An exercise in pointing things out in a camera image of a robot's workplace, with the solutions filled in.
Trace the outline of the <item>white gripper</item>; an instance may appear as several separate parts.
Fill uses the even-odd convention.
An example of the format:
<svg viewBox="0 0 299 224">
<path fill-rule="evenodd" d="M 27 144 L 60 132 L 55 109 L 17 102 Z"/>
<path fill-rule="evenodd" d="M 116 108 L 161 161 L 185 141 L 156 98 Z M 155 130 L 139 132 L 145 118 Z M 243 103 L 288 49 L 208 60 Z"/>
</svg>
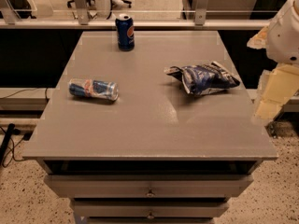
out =
<svg viewBox="0 0 299 224">
<path fill-rule="evenodd" d="M 269 27 L 262 28 L 247 46 L 266 48 L 267 57 L 279 63 L 271 72 L 263 72 L 254 112 L 256 118 L 274 119 L 299 91 L 299 0 L 287 0 Z"/>
</svg>

